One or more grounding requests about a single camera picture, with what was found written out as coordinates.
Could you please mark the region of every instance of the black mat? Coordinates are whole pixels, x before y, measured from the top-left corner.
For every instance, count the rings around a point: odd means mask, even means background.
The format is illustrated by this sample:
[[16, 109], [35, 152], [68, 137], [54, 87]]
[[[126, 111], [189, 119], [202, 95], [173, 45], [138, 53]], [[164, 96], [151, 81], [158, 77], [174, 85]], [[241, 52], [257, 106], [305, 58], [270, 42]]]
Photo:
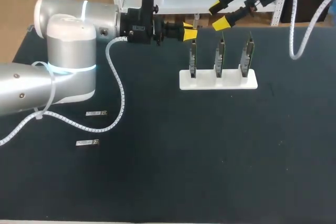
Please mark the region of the black mat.
[[[249, 31], [224, 33], [227, 68], [237, 67]], [[316, 28], [298, 61], [288, 56], [288, 29], [251, 31], [254, 91], [179, 90], [188, 44], [115, 45], [122, 120], [101, 135], [47, 116], [29, 122], [0, 148], [0, 219], [335, 223], [336, 29]], [[200, 31], [199, 69], [212, 67], [220, 35]], [[104, 47], [94, 97], [52, 111], [92, 127], [117, 116]], [[46, 60], [46, 42], [32, 31], [15, 62], [36, 60]], [[110, 116], [85, 119], [100, 110]], [[28, 113], [0, 118], [0, 135]], [[98, 148], [75, 147], [97, 137]]]

